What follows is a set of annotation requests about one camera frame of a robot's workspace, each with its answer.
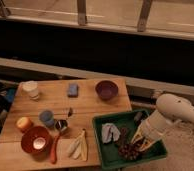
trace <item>gray object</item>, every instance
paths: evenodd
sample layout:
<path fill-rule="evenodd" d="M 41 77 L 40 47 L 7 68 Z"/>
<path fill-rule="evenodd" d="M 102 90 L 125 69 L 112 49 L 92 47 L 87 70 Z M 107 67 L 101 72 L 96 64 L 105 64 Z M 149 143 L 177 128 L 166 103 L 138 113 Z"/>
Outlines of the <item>gray object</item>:
<path fill-rule="evenodd" d="M 68 97 L 78 96 L 78 85 L 76 83 L 70 83 L 68 86 Z"/>
<path fill-rule="evenodd" d="M 120 131 L 113 123 L 106 123 L 102 125 L 102 142 L 109 143 L 117 141 L 120 137 Z"/>
<path fill-rule="evenodd" d="M 40 113 L 39 119 L 41 122 L 44 123 L 45 126 L 51 127 L 54 125 L 54 117 L 53 117 L 53 112 L 50 110 L 45 110 Z"/>

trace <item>banana peel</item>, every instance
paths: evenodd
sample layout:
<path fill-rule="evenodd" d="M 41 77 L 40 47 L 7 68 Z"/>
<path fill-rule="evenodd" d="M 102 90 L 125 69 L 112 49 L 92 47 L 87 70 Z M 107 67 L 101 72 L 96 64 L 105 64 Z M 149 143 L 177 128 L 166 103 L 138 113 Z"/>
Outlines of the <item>banana peel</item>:
<path fill-rule="evenodd" d="M 73 157 L 77 159 L 80 155 L 83 161 L 88 159 L 88 146 L 85 138 L 85 129 L 82 133 L 69 145 L 67 149 L 68 157 Z"/>

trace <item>plastic container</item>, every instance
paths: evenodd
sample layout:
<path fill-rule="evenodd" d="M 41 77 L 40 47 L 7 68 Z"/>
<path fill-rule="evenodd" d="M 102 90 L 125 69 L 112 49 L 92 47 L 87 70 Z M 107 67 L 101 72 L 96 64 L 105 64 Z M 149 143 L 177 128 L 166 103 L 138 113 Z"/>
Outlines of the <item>plastic container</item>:
<path fill-rule="evenodd" d="M 128 141 L 130 141 L 138 128 L 138 124 L 134 121 L 134 117 L 137 112 L 143 113 L 142 119 L 149 116 L 146 110 L 141 109 L 130 112 L 102 115 L 93 118 L 96 143 L 98 146 L 99 158 L 103 170 L 132 166 L 152 160 L 165 158 L 167 156 L 167 150 L 162 141 L 156 142 L 150 149 L 145 152 L 145 154 L 142 155 L 141 158 L 137 160 L 125 160 L 121 156 L 119 156 L 118 147 L 114 144 L 114 142 L 108 144 L 102 143 L 101 129 L 102 124 L 105 123 L 114 123 L 118 128 L 126 126 L 130 131 L 128 136 Z"/>

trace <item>cloth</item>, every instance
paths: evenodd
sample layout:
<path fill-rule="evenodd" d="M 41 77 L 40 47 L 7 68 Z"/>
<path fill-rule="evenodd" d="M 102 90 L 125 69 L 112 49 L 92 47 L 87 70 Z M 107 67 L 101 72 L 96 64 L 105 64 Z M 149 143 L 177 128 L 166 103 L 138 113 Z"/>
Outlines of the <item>cloth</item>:
<path fill-rule="evenodd" d="M 102 142 L 109 143 L 112 141 L 117 141 L 120 137 L 120 131 L 113 123 L 106 123 L 102 125 Z"/>

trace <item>white cup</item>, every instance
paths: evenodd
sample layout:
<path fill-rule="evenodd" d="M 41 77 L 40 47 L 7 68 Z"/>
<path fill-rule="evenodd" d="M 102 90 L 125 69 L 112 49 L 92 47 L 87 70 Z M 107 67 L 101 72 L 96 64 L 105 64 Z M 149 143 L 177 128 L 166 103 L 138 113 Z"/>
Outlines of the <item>white cup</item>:
<path fill-rule="evenodd" d="M 40 97 L 38 84 L 36 81 L 27 81 L 23 83 L 23 90 L 28 93 L 32 100 L 37 100 Z"/>

